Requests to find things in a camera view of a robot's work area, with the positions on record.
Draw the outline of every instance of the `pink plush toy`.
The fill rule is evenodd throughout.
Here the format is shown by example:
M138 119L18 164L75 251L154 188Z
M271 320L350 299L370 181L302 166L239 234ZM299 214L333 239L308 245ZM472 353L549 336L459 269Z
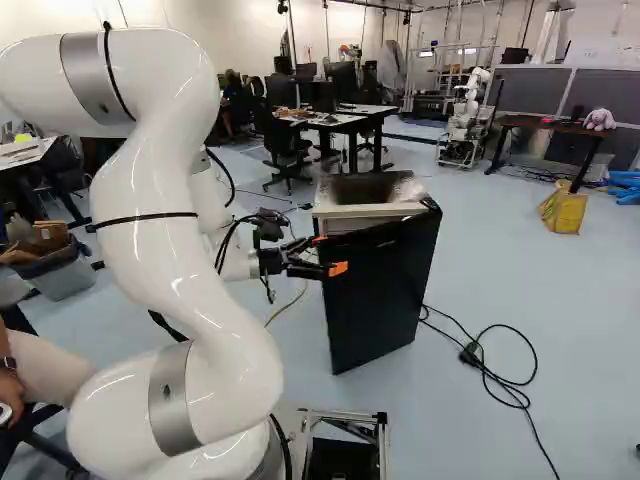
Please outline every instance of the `pink plush toy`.
M595 130L601 132L602 130L613 130L616 128L616 122L613 119L613 114L606 108L597 108L592 111L587 118L584 119L583 125L587 130Z

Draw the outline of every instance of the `person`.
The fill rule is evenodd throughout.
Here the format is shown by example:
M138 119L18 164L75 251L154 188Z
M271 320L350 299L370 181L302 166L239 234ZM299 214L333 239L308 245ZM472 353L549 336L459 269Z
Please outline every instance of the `person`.
M96 371L86 359L38 336L8 329L0 316L0 402L13 410L9 428L20 420L25 403L70 408Z
M224 72L224 80L227 84L222 91L222 99L220 100L220 115L224 122L229 138L233 138L233 124L231 123L231 103L233 99L242 93L242 80L240 74L233 69Z

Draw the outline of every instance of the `blue object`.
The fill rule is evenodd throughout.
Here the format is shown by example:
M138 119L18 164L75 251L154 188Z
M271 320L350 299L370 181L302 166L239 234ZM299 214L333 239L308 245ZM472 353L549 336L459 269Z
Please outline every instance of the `blue object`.
M618 205L633 205L640 203L640 172L609 172L609 185L626 188L609 188L608 194L618 197Z

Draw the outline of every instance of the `light blue floor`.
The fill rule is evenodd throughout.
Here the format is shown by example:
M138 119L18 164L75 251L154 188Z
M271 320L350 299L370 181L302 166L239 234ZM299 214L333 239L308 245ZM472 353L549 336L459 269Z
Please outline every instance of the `light blue floor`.
M341 142L337 139L336 147L342 148ZM527 389L531 414L563 479L639 478L634 446L640 442L640 208L620 207L592 193L580 235L552 234L536 214L550 185L486 177L481 170L442 169L435 165L431 146L385 144L391 147L386 161L420 175L444 211L427 303L454 315L472 332L508 323L529 336L540 357L538 377ZM259 159L266 154L250 148L217 152L240 189L262 193L260 184L270 170ZM360 168L370 164L370 157L363 156ZM320 175L317 165L313 169ZM284 196L279 186L269 193ZM285 201L239 193L234 209L240 213L264 205L286 210L312 201L313 193L313 187L299 186ZM312 232L309 212L294 210L289 216L297 235ZM93 243L91 236L82 237ZM278 292L274 306L256 281L229 288L266 319L302 283L274 278L273 284ZM39 297L22 307L43 337L99 366L170 343L107 271L90 291L65 302ZM459 336L444 319L432 320ZM270 330L285 365L288 401L389 413L391 479L552 478L523 414L490 399L477 373L462 366L452 345L431 331L420 328L411 346L336 377L330 373L319 285L311 284ZM486 351L489 366L503 376L524 378L531 369L528 350L508 333L487 338ZM64 416L59 416L43 431L54 434L63 425ZM61 474L25 447L6 478Z

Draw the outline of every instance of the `table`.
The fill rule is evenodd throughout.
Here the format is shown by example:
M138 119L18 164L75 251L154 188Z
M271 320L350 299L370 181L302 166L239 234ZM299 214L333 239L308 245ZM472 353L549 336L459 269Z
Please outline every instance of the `table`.
M44 153L35 154L32 157L13 161L10 157L7 158L4 156L0 156L0 175L8 172L16 174L15 183L18 189L14 193L22 197L21 200L23 201L23 205L33 212L34 217L46 218L46 214L42 209L40 200L33 192L33 188L29 184L26 177L23 175L22 169L27 165L31 165L42 160L49 152L49 148L51 148L51 146L56 142L56 140L58 140L58 138L59 137L45 138L43 140ZM49 185L51 185L51 189L53 190L53 192L60 200L62 200L65 208L73 217L73 222L69 224L69 228L71 229L91 223L91 218L84 217L82 213L80 213L80 210L78 210L76 204L73 203L71 196L61 187L60 182L58 181L56 176L47 171L43 171L42 174L47 179Z
M536 117L533 115L505 115L503 117L497 118L495 121L502 127L500 130L500 137L498 138L498 144L496 145L496 151L493 154L491 165L485 170L484 174L491 175L504 166L505 162L500 160L500 156L502 155L502 149L504 148L504 142L507 138L507 133L509 133L512 128L537 128L542 130L553 130L554 132L587 135L592 138L591 148L587 152L587 156L585 157L584 162L582 162L580 171L571 182L571 187L569 187L569 193L576 193L583 183L584 176L586 175L587 170L589 170L589 167L593 162L593 157L598 151L598 148L600 148L602 140L608 137L611 132L607 130L603 130L601 132L596 132L595 130L587 130L582 126L581 121L571 122L569 120L554 120L551 122L545 122L544 120L547 119L544 119L543 117Z
M368 125L368 118L359 115L346 115L342 113L332 114L336 123L329 123L323 117L302 118L302 117L279 117L283 122L300 122L302 128L316 130L320 134L320 155L321 158L333 156L331 153L331 133L343 133L349 136L349 173L358 172L358 132Z
M390 115L398 113L398 107L389 105L364 105L359 103L342 103L341 105L353 108L344 108L338 106L336 112L346 113L349 115L359 115L367 117L371 129L374 132L373 137L373 170L380 172L393 167L393 163L385 163L382 165L382 125L384 119Z

